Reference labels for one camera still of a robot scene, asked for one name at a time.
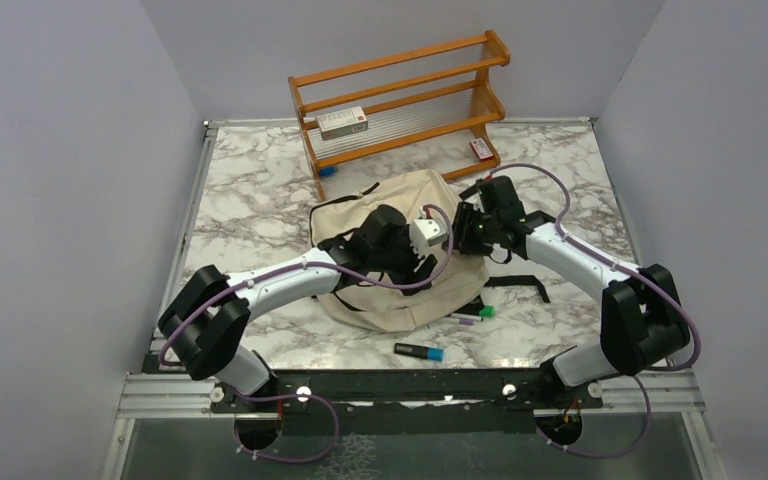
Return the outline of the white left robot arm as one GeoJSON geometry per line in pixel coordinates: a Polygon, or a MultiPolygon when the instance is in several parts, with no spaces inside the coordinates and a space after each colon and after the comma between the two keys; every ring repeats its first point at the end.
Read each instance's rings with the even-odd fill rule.
{"type": "Polygon", "coordinates": [[[213,377],[234,389],[245,407],[262,410],[273,401],[274,375],[241,344],[251,321],[358,284],[417,293],[447,266],[451,236],[450,218],[436,205],[423,206],[413,219],[381,205],[359,226],[273,267],[233,274],[214,265],[202,267],[158,320],[165,339],[158,362],[183,368],[193,380],[213,377]]]}

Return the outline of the beige canvas backpack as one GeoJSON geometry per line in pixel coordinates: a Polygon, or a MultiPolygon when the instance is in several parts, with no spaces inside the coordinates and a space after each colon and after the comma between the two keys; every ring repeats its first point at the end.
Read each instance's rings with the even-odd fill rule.
{"type": "MultiPolygon", "coordinates": [[[[318,246],[359,227],[379,205],[391,206],[408,216],[418,214],[426,204],[433,204],[454,218],[458,203],[459,195],[438,172],[426,169],[400,174],[312,207],[310,242],[318,246]]],[[[534,287],[543,302],[550,301],[545,286],[535,276],[492,277],[482,257],[460,253],[453,255],[440,276],[418,291],[363,283],[319,295],[317,301],[336,321],[376,332],[409,332],[455,314],[465,305],[484,304],[484,288],[503,286],[534,287]]]]}

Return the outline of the black blue highlighter marker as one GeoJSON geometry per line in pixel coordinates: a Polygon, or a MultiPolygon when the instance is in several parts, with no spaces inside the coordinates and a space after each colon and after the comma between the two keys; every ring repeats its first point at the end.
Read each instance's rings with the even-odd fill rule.
{"type": "Polygon", "coordinates": [[[405,343],[396,343],[393,352],[401,356],[434,362],[442,362],[444,357],[442,349],[405,343]]]}

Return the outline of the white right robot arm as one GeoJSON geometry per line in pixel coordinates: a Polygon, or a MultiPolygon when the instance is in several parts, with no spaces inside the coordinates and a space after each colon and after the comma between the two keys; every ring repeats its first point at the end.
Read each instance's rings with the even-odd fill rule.
{"type": "Polygon", "coordinates": [[[539,398],[560,407],[577,387],[615,375],[633,376],[688,346],[692,330],[682,317],[671,273],[615,262],[558,230],[555,217],[527,212],[507,176],[477,181],[459,195],[454,248],[491,255],[500,248],[542,265],[578,287],[600,308],[597,340],[576,346],[540,366],[539,398]]]}

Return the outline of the green-capped marker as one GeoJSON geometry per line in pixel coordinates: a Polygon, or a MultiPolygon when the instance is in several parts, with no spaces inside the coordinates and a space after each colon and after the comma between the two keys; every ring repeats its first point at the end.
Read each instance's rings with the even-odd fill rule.
{"type": "Polygon", "coordinates": [[[495,315],[495,308],[485,304],[469,304],[455,311],[456,315],[466,315],[481,318],[492,318],[495,315]]]}

